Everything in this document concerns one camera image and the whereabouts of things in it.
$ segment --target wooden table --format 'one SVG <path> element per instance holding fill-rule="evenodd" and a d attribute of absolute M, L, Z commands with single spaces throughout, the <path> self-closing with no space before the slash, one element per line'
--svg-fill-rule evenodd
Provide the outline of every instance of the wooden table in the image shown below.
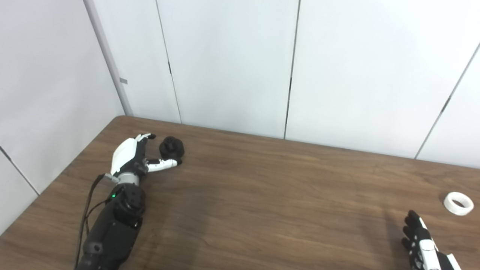
<path fill-rule="evenodd" d="M 144 225 L 122 270 L 407 270 L 409 209 L 463 270 L 480 265 L 480 211 L 458 217 L 441 203 L 450 191 L 480 202 L 479 170 L 118 117 L 0 237 L 0 269 L 71 269 L 92 181 L 123 140 L 147 132 L 158 136 L 150 158 L 167 135 L 186 153 L 142 182 Z M 112 187 L 101 183 L 92 204 Z"/>

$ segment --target robotic arm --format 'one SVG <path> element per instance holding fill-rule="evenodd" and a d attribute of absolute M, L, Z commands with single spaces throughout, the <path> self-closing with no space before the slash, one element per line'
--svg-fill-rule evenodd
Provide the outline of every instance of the robotic arm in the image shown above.
<path fill-rule="evenodd" d="M 145 212 L 145 192 L 139 186 L 141 179 L 149 172 L 180 165 L 184 154 L 182 141 L 167 137 L 159 147 L 161 159 L 147 160 L 146 143 L 155 137 L 148 133 L 129 138 L 113 153 L 110 174 L 104 177 L 117 185 L 87 235 L 76 270 L 117 270 L 130 255 Z"/>
<path fill-rule="evenodd" d="M 402 239 L 410 257 L 412 270 L 461 270 L 453 254 L 438 251 L 421 217 L 413 210 L 405 217 Z"/>

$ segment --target black cable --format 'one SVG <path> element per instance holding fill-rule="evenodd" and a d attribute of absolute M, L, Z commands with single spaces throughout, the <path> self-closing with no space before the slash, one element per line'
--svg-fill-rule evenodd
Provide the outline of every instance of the black cable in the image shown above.
<path fill-rule="evenodd" d="M 99 176 L 97 176 L 95 181 L 93 181 L 92 183 L 92 187 L 90 188 L 90 191 L 88 192 L 84 213 L 82 215 L 82 220 L 80 221 L 80 230 L 78 232 L 77 250 L 75 251 L 75 264 L 73 266 L 73 270 L 76 270 L 78 266 L 78 259 L 80 257 L 80 247 L 82 246 L 82 235 L 84 234 L 85 217 L 87 216 L 87 211 L 88 211 L 88 208 L 90 207 L 90 201 L 92 200 L 93 190 L 95 190 L 96 185 L 100 182 L 100 180 L 103 179 L 104 176 L 105 174 L 100 174 Z"/>
<path fill-rule="evenodd" d="M 90 228 L 88 227 L 88 217 L 90 216 L 90 214 L 93 212 L 93 210 L 95 210 L 95 208 L 99 207 L 100 205 L 106 203 L 107 200 L 104 200 L 104 201 L 101 201 L 97 204 L 95 204 L 94 207 L 92 207 L 92 209 L 90 209 L 90 211 L 88 212 L 87 216 L 85 216 L 85 228 L 86 228 L 86 232 L 87 232 L 87 236 L 88 234 L 90 233 Z"/>

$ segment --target white tape roll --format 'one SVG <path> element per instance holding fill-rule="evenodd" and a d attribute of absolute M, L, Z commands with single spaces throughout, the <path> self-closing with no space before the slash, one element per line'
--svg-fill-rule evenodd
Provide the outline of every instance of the white tape roll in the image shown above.
<path fill-rule="evenodd" d="M 473 201 L 465 194 L 460 192 L 450 192 L 444 200 L 445 207 L 457 216 L 465 216 L 473 209 Z"/>

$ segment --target panel seam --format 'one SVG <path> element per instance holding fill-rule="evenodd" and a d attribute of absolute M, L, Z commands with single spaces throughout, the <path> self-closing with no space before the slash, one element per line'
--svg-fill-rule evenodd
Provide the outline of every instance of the panel seam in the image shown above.
<path fill-rule="evenodd" d="M 457 90 L 457 88 L 458 88 L 458 85 L 459 85 L 460 82 L 462 81 L 463 76 L 464 76 L 465 73 L 467 72 L 468 67 L 470 66 L 470 64 L 472 63 L 473 59 L 475 58 L 475 55 L 476 55 L 477 52 L 479 51 L 479 48 L 480 48 L 480 43 L 477 45 L 477 48 L 475 49 L 475 51 L 474 51 L 473 54 L 472 54 L 472 57 L 470 57 L 470 60 L 468 61 L 467 65 L 465 66 L 465 69 L 463 70 L 462 74 L 460 75 L 460 78 L 459 78 L 458 81 L 456 82 L 455 86 L 453 87 L 452 92 L 451 92 L 450 95 L 448 96 L 445 104 L 444 104 L 443 107 L 442 107 L 442 110 L 440 111 L 440 113 L 438 114 L 437 118 L 435 119 L 435 122 L 433 122 L 432 127 L 431 127 L 430 130 L 428 131 L 427 136 L 426 136 L 425 139 L 423 140 L 423 142 L 422 142 L 419 150 L 417 151 L 417 154 L 415 155 L 415 158 L 414 158 L 414 159 L 418 159 L 418 156 L 419 156 L 420 152 L 422 151 L 423 147 L 425 146 L 425 143 L 427 142 L 428 138 L 429 138 L 430 135 L 432 134 L 433 129 L 435 128 L 435 126 L 436 126 L 437 123 L 438 123 L 438 120 L 440 119 L 440 117 L 441 117 L 442 114 L 444 113 L 446 107 L 448 106 L 448 103 L 449 103 L 450 100 L 452 99 L 453 94 L 456 92 L 456 90 Z"/>
<path fill-rule="evenodd" d="M 15 165 L 15 162 L 13 162 L 13 160 L 10 158 L 10 156 L 7 154 L 7 152 L 3 149 L 2 146 L 0 146 L 0 152 L 2 152 L 2 154 L 8 159 L 8 161 L 13 165 L 13 167 L 17 170 L 17 172 L 23 177 L 25 182 L 27 182 L 27 184 L 33 189 L 33 191 L 35 191 L 36 195 L 40 196 L 38 191 L 33 187 L 32 183 L 30 183 L 30 181 L 28 181 L 28 179 L 25 177 L 25 175 L 22 173 L 22 171 L 20 171 L 20 169 L 17 167 L 17 165 Z"/>
<path fill-rule="evenodd" d="M 301 3 L 301 0 L 299 0 L 299 4 L 297 7 L 297 21 L 295 22 L 295 36 L 293 38 L 292 67 L 290 68 L 290 84 L 288 85 L 287 113 L 285 115 L 285 128 L 283 131 L 284 140 L 287 137 L 288 110 L 290 109 L 290 93 L 292 91 L 293 64 L 295 62 L 295 48 L 297 46 L 297 31 L 299 27 L 300 3 Z"/>
<path fill-rule="evenodd" d="M 162 18 L 160 17 L 160 9 L 158 7 L 158 0 L 155 0 L 155 4 L 156 4 L 156 12 L 158 14 L 158 20 L 160 22 L 160 29 L 162 30 L 163 46 L 165 47 L 165 53 L 167 55 L 167 62 L 168 62 L 168 69 L 170 71 L 170 78 L 172 79 L 173 93 L 175 94 L 175 101 L 177 103 L 177 110 L 179 112 L 180 124 L 182 124 L 183 122 L 181 120 L 179 99 L 177 97 L 177 90 L 175 88 L 175 81 L 173 80 L 172 68 L 170 66 L 170 57 L 168 56 L 167 42 L 165 41 L 165 34 L 163 32 Z"/>

